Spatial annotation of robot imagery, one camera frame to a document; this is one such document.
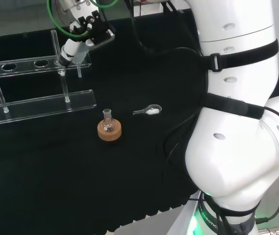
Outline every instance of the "black cloth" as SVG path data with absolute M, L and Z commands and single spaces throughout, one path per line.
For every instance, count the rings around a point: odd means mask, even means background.
M 156 149 L 164 133 L 200 105 L 197 58 L 184 51 L 147 57 L 129 19 L 112 24 L 115 41 L 91 53 L 92 70 L 83 71 L 83 80 L 76 70 L 67 72 L 69 91 L 93 89 L 96 108 L 0 125 L 0 235 L 102 235 L 178 207 L 197 190 L 182 174 L 183 150 L 162 183 L 165 159 Z M 163 14 L 136 20 L 143 43 L 157 50 L 190 46 L 175 24 Z M 59 39 L 61 45 L 66 40 Z M 0 37 L 0 61 L 52 54 L 49 30 Z M 3 78 L 0 85 L 7 102 L 62 93 L 56 72 Z M 150 104 L 161 105 L 162 113 L 132 115 Z M 104 108 L 122 124 L 114 144 L 97 135 Z

